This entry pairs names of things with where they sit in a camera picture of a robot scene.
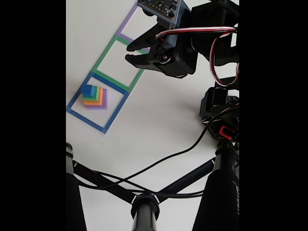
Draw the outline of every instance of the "black frame bar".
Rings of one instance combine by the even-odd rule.
[[[163,188],[161,193],[170,193],[170,194],[176,194],[179,191],[185,189],[189,185],[195,183],[197,180],[201,179],[202,177],[206,176],[207,174],[211,173],[214,168],[215,157],[203,165],[199,166],[195,170],[191,171],[190,173],[186,174],[182,178],[178,179],[177,181],[173,182],[172,184],[168,185],[167,187]],[[157,196],[160,203],[165,201],[166,197]]]
[[[100,174],[92,171],[91,169],[81,165],[80,163],[73,161],[74,166],[74,173],[83,179],[97,185],[100,187],[104,187],[110,184],[113,184],[111,180],[101,176]],[[121,198],[122,200],[131,204],[133,199],[135,198],[136,194],[126,190],[125,188],[115,185],[113,187],[107,188],[106,191],[110,192],[111,194]]]
[[[161,193],[170,193],[170,194],[176,194],[179,191],[185,189],[189,185],[195,183],[197,180],[201,179],[202,177],[206,176],[210,172],[213,171],[215,157],[213,159],[210,159],[203,165],[199,166],[195,170],[191,171],[190,173],[186,174],[185,176],[181,177],[177,181],[173,182],[172,184],[166,186],[163,188]],[[82,164],[76,162],[73,160],[74,165],[74,173],[83,179],[97,185],[100,187],[104,187],[110,184],[113,184],[114,182],[105,178],[104,176],[94,172],[93,170],[83,166]],[[106,191],[110,192],[111,194],[119,197],[120,199],[128,202],[131,204],[134,197],[137,196],[136,194],[126,190],[125,188],[115,185],[113,187],[107,188]],[[166,197],[157,196],[160,203],[165,201]]]

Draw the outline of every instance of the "black cylindrical post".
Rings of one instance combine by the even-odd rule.
[[[240,181],[235,175],[231,145],[223,140],[218,146],[192,231],[239,230]]]
[[[87,231],[72,161],[72,146],[66,143],[66,231]]]
[[[134,218],[132,231],[157,231],[159,206],[154,196],[138,195],[133,203],[131,214]]]

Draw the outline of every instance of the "red white black wire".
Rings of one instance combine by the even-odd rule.
[[[167,35],[175,35],[175,34],[181,34],[181,33],[197,33],[197,32],[222,32],[223,34],[218,36],[216,39],[214,39],[212,46],[211,46],[211,51],[210,51],[210,70],[212,73],[212,76],[214,77],[214,80],[221,86],[227,87],[231,84],[234,84],[240,77],[240,64],[237,64],[236,66],[236,77],[234,81],[231,83],[224,83],[222,82],[215,71],[215,46],[217,43],[217,40],[219,38],[228,36],[232,33],[237,32],[237,28],[231,27],[231,26],[211,26],[211,27],[189,27],[189,28],[176,28],[176,29],[171,29],[171,30],[165,30],[157,34],[155,37],[156,39],[161,39],[162,36],[167,36]]]
[[[209,27],[188,27],[188,28],[175,28],[165,30],[157,34],[155,37],[159,38],[167,35],[175,35],[181,33],[197,33],[197,32],[236,32],[235,27],[231,26],[209,26]]]
[[[223,87],[227,87],[231,84],[234,84],[240,77],[240,64],[238,63],[236,66],[236,77],[235,79],[231,82],[231,83],[223,83],[217,76],[217,73],[215,71],[215,46],[216,43],[218,41],[219,38],[225,37],[230,35],[231,33],[227,32],[227,33],[223,33],[222,35],[220,35],[219,37],[217,37],[216,39],[214,39],[212,46],[211,46],[211,51],[210,51],[210,70],[212,73],[212,76],[214,77],[214,80],[221,86]]]

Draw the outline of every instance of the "black cable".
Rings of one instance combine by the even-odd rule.
[[[100,175],[103,175],[103,176],[107,176],[107,177],[111,177],[111,178],[114,178],[114,179],[117,179],[117,180],[123,180],[123,178],[120,178],[120,177],[116,177],[114,175],[111,175],[111,174],[108,174],[108,173],[104,173],[104,172],[100,172],[100,171],[95,171],[96,173],[100,174]],[[96,186],[91,186],[91,185],[88,185],[86,183],[83,183],[82,181],[78,180],[79,182],[79,185],[82,186],[82,187],[85,187],[85,188],[90,188],[90,189],[98,189]],[[148,193],[148,194],[155,194],[155,195],[158,195],[158,196],[162,196],[162,197],[170,197],[170,196],[173,196],[174,198],[190,198],[190,196],[196,196],[196,194],[200,194],[202,193],[203,191],[200,191],[200,192],[193,192],[193,193],[178,193],[178,194],[170,194],[170,193],[163,193],[163,192],[154,192],[152,190],[149,190],[149,189],[146,189],[138,184],[135,184],[131,181],[128,181],[128,180],[125,180],[124,182],[130,184],[130,185],[133,185],[137,188],[140,188],[140,189],[143,189],[143,191],[141,190],[128,190],[132,193]]]
[[[91,186],[91,185],[88,185],[84,182],[82,182],[81,180],[77,179],[78,180],[78,183],[80,186],[82,187],[85,187],[85,188],[88,188],[88,189],[95,189],[95,190],[103,190],[103,189],[99,189],[98,187],[95,187],[95,186]],[[183,194],[169,194],[169,193],[163,193],[163,192],[153,192],[151,190],[132,190],[132,189],[126,189],[127,191],[129,192],[132,192],[132,193],[148,193],[148,194],[155,194],[157,196],[162,196],[162,197],[166,197],[166,198],[174,198],[174,199],[189,199],[189,198],[194,198],[194,197],[200,197],[202,196],[202,193],[203,191],[200,191],[200,192],[195,192],[195,193],[183,193]]]
[[[175,156],[177,156],[177,155],[181,155],[181,154],[184,154],[184,153],[186,153],[186,152],[189,152],[190,150],[192,150],[194,147],[197,146],[197,144],[200,142],[200,140],[202,139],[202,137],[203,137],[204,134],[206,133],[207,129],[208,129],[209,126],[214,122],[215,119],[217,119],[217,118],[219,118],[220,116],[223,116],[224,114],[227,114],[227,113],[229,113],[230,111],[233,111],[233,110],[235,110],[235,109],[237,109],[237,108],[239,108],[239,107],[240,107],[239,105],[237,105],[237,106],[232,106],[232,107],[230,107],[228,110],[222,111],[222,112],[218,113],[216,116],[214,116],[214,117],[208,122],[208,124],[205,126],[205,128],[204,128],[203,132],[201,133],[200,137],[197,139],[197,141],[196,141],[190,148],[188,148],[188,149],[186,149],[186,150],[184,150],[184,151],[182,151],[182,152],[175,153],[175,154],[172,154],[172,155],[170,155],[170,156],[167,156],[167,157],[165,157],[165,158],[163,158],[163,159],[161,159],[161,160],[155,162],[154,164],[152,164],[152,165],[146,167],[145,169],[143,169],[143,170],[141,170],[141,171],[139,171],[139,172],[137,172],[137,173],[135,173],[135,174],[133,174],[133,175],[131,175],[131,176],[129,176],[129,177],[126,177],[125,179],[119,180],[119,181],[117,181],[117,182],[115,182],[115,183],[113,183],[113,184],[110,184],[110,185],[108,185],[108,186],[104,186],[104,187],[93,187],[93,189],[103,190],[103,189],[107,189],[107,188],[109,188],[109,187],[118,185],[119,183],[125,182],[126,180],[128,180],[128,179],[130,179],[130,178],[133,178],[133,177],[135,177],[135,176],[137,176],[137,175],[139,175],[139,174],[141,174],[141,173],[143,173],[143,172],[149,170],[150,168],[153,168],[154,166],[158,165],[159,163],[161,163],[161,162],[163,162],[163,161],[165,161],[165,160],[168,160],[168,159],[170,159],[170,158],[172,158],[172,157],[175,157]]]

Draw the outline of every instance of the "orange block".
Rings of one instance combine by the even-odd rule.
[[[103,104],[103,89],[100,88],[100,95],[99,95],[99,100],[98,100],[98,102],[83,100],[83,103],[84,103],[85,105],[101,106],[101,105]]]

